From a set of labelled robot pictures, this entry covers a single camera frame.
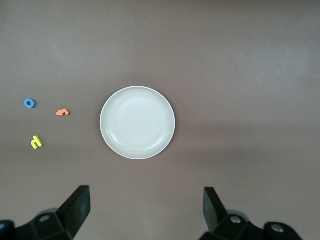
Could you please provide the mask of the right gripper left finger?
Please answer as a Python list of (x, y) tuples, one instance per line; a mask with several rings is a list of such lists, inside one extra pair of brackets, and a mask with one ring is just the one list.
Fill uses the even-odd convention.
[(16, 240), (73, 240), (90, 214), (90, 187), (79, 186), (56, 210), (38, 214), (16, 228)]

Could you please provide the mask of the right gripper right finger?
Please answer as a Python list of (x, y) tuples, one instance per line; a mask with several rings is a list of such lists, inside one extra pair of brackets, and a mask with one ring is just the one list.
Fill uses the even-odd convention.
[(208, 231), (202, 240), (262, 240), (264, 231), (237, 210), (227, 210), (213, 187), (203, 192), (203, 215)]

